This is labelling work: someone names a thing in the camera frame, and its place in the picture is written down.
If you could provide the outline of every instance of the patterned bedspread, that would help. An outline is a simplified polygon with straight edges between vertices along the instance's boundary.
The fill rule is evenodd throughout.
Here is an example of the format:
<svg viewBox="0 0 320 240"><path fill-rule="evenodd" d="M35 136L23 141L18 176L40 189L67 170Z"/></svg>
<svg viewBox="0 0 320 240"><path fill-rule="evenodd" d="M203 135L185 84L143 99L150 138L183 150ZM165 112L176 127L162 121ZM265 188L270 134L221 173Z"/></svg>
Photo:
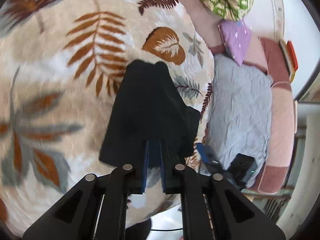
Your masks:
<svg viewBox="0 0 320 240"><path fill-rule="evenodd" d="M164 61L205 136L214 59L178 0L7 0L0 10L0 198L18 236L98 160L126 66ZM199 156L187 159L197 168ZM159 170L132 195L127 226L169 208Z"/></svg>

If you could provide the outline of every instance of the purple pillow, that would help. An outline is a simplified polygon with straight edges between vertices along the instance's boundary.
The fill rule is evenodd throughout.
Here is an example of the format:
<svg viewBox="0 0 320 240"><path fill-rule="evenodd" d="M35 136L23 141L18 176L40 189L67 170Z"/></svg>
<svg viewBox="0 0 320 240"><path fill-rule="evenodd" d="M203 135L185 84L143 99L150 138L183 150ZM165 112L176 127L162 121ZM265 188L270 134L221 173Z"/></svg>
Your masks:
<svg viewBox="0 0 320 240"><path fill-rule="evenodd" d="M238 22L222 20L218 24L218 29L226 51L241 66L251 40L251 30L243 20Z"/></svg>

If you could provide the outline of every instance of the black cloth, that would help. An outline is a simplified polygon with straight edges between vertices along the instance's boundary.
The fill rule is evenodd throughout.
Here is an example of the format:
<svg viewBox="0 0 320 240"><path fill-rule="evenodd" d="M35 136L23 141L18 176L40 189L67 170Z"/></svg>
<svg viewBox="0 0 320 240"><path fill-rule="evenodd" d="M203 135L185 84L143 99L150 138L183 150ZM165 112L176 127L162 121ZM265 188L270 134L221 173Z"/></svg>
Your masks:
<svg viewBox="0 0 320 240"><path fill-rule="evenodd" d="M125 240L146 240L151 231L151 219L135 224L125 230Z"/></svg>
<svg viewBox="0 0 320 240"><path fill-rule="evenodd" d="M118 90L99 160L116 167L141 165L142 140L165 139L168 151L184 163L193 153L199 120L199 111L184 104L165 63L135 60ZM150 150L149 167L159 164Z"/></svg>

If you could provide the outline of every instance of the cable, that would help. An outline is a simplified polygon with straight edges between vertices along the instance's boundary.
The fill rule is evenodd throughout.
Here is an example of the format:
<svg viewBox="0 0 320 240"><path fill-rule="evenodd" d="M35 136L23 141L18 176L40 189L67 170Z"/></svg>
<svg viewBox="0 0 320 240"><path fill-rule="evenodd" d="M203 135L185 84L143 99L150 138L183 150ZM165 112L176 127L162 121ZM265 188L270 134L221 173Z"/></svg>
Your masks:
<svg viewBox="0 0 320 240"><path fill-rule="evenodd" d="M179 230L183 230L183 228L168 229L168 230L151 229L151 231L162 231L162 232L179 231Z"/></svg>

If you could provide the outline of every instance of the leaf pattern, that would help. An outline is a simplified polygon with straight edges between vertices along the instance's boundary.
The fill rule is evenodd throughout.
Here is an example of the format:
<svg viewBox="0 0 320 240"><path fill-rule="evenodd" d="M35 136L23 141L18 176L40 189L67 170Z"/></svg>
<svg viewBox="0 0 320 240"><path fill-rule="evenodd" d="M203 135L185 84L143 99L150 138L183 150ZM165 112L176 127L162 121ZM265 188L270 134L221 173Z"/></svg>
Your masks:
<svg viewBox="0 0 320 240"><path fill-rule="evenodd" d="M34 149L34 155L34 160L39 173L59 187L59 174L53 159L37 149Z"/></svg>
<svg viewBox="0 0 320 240"><path fill-rule="evenodd" d="M26 177L31 161L34 174L39 182L65 193L68 188L69 165L62 153L44 148L44 143L58 141L63 135L82 129L82 126L59 124L34 127L31 125L32 118L42 116L57 107L63 93L52 92L33 98L15 110L13 88L18 73L19 69L15 73L10 91L10 121L0 123L1 131L12 130L12 147L1 161L2 182L4 185L19 185Z"/></svg>
<svg viewBox="0 0 320 240"><path fill-rule="evenodd" d="M0 219L5 223L8 220L8 211L4 202L0 198Z"/></svg>
<svg viewBox="0 0 320 240"><path fill-rule="evenodd" d="M159 7L159 8L166 8L166 9L172 9L179 3L178 0L140 0L138 2L139 12L141 16L144 13L144 10L149 7Z"/></svg>
<svg viewBox="0 0 320 240"><path fill-rule="evenodd" d="M199 46L201 44L201 42L196 39L196 34L193 38L191 38L188 33L182 33L182 34L189 42L191 42L191 45L189 47L188 52L192 56L197 55L200 66L201 66L201 68L203 68L203 64L204 64L204 60L203 60L203 56L202 56L203 51L200 49L200 46Z"/></svg>
<svg viewBox="0 0 320 240"><path fill-rule="evenodd" d="M207 109L207 106L208 106L209 101L211 99L212 92L213 92L212 83L208 83L207 93L206 93L204 101L202 103L202 109L201 109L201 112L200 112L200 121L202 120L204 112Z"/></svg>
<svg viewBox="0 0 320 240"><path fill-rule="evenodd" d="M202 144L206 144L207 143L207 138L208 138L208 128L209 128L209 122L207 122L206 126L205 126L205 130L204 130L204 136L202 137Z"/></svg>
<svg viewBox="0 0 320 240"><path fill-rule="evenodd" d="M7 123L0 123L0 135L7 133L9 125Z"/></svg>
<svg viewBox="0 0 320 240"><path fill-rule="evenodd" d="M101 11L98 1L93 0L93 2L97 11L87 13L76 19L75 22L85 22L69 31L67 36L82 31L86 32L71 40L64 48L72 48L90 39L85 45L77 49L76 53L69 60L68 67L83 60L78 66L74 79L78 79L91 67L92 69L87 77L86 87L91 85L98 73L96 96L99 96L103 82L106 80L107 93L111 97L113 95L112 92L116 94L118 91L128 62L127 59L120 54L124 53L124 50L119 47L119 45L123 45L124 42L114 36L115 34L125 35L124 30L121 29L125 26L121 20L125 20L125 18L113 12ZM108 44L97 41L97 37L102 38L105 42L108 42Z"/></svg>
<svg viewBox="0 0 320 240"><path fill-rule="evenodd" d="M154 29L147 37L142 49L176 65L181 65L186 59L186 54L179 44L178 35L168 27Z"/></svg>
<svg viewBox="0 0 320 240"><path fill-rule="evenodd" d="M200 84L196 84L194 81L188 80L188 78L183 78L178 75L173 78L173 83L176 89L179 91L180 95L185 98L198 98L200 92Z"/></svg>
<svg viewBox="0 0 320 240"><path fill-rule="evenodd" d="M60 1L62 0L6 0L6 9L1 15L4 22L2 28L9 33L18 24L23 24L35 15L41 34L44 32L44 22L40 10Z"/></svg>
<svg viewBox="0 0 320 240"><path fill-rule="evenodd" d="M165 200L156 208L156 210L149 213L145 219L150 218L160 212L168 210L174 203L175 198L177 197L176 194L166 196Z"/></svg>
<svg viewBox="0 0 320 240"><path fill-rule="evenodd" d="M197 141L198 141L198 138L196 137L193 142L193 154L185 158L186 165L189 166L190 168L193 168L195 171L197 171L197 167L200 163L200 160L197 158L197 150L196 150Z"/></svg>

